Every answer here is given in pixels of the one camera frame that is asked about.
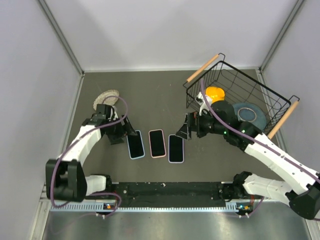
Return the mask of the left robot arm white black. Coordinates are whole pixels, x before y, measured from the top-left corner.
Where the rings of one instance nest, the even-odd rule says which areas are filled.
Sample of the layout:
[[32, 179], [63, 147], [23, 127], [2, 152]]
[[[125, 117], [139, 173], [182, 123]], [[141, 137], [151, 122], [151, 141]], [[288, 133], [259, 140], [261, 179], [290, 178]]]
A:
[[85, 176], [83, 164], [92, 148], [103, 136], [112, 145], [123, 143], [126, 136], [136, 136], [129, 119], [119, 117], [116, 108], [98, 104], [96, 112], [87, 118], [69, 147], [56, 159], [45, 165], [46, 196], [48, 199], [66, 202], [82, 202], [85, 197], [97, 193], [109, 198], [114, 191], [111, 177], [106, 174]]

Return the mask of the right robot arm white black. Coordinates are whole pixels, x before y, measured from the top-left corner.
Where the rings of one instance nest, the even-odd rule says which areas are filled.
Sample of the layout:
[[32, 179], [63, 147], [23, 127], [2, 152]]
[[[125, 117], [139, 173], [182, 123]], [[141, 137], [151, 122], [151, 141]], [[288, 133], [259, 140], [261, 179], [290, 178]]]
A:
[[260, 177], [243, 171], [233, 178], [233, 192], [239, 198], [259, 195], [290, 207], [300, 217], [315, 220], [320, 212], [320, 174], [295, 160], [276, 146], [258, 127], [240, 121], [232, 104], [220, 100], [201, 111], [185, 115], [182, 127], [176, 132], [185, 140], [207, 134], [222, 135], [232, 146], [259, 160], [281, 180]]

